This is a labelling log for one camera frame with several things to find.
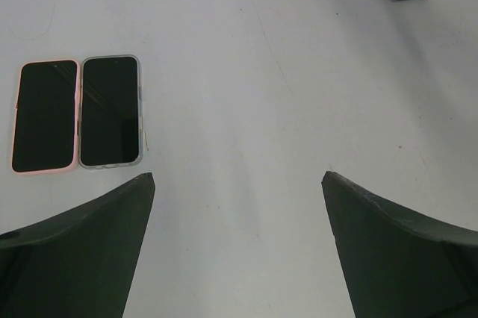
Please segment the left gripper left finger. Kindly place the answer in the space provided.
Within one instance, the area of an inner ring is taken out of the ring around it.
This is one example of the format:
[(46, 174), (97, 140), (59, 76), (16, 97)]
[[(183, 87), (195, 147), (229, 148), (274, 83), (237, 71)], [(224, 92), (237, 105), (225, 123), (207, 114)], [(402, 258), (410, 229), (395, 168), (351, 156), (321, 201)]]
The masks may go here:
[(2, 317), (122, 317), (155, 195), (152, 173), (1, 235)]

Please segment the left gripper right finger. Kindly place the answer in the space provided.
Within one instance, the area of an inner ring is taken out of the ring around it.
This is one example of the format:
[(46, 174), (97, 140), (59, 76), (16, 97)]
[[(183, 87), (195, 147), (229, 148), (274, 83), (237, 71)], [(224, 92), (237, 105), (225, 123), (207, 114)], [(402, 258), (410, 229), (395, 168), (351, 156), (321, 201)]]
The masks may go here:
[(336, 172), (326, 209), (356, 317), (476, 317), (477, 232), (382, 198)]

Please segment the pink case phone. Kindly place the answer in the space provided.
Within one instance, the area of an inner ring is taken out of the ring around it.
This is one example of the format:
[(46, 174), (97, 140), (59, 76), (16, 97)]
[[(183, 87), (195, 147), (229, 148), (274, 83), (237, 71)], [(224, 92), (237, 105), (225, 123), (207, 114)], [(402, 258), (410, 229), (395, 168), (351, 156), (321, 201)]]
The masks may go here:
[(21, 68), (10, 161), (15, 173), (65, 172), (76, 165), (79, 72), (71, 59)]

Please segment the black phone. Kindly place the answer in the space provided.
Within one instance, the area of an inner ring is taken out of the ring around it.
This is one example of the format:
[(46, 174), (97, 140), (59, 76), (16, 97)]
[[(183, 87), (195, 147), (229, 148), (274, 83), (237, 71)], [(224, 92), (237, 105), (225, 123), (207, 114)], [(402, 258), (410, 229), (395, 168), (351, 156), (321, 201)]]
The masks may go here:
[(143, 157), (140, 62), (132, 54), (89, 57), (81, 68), (79, 162), (133, 166)]

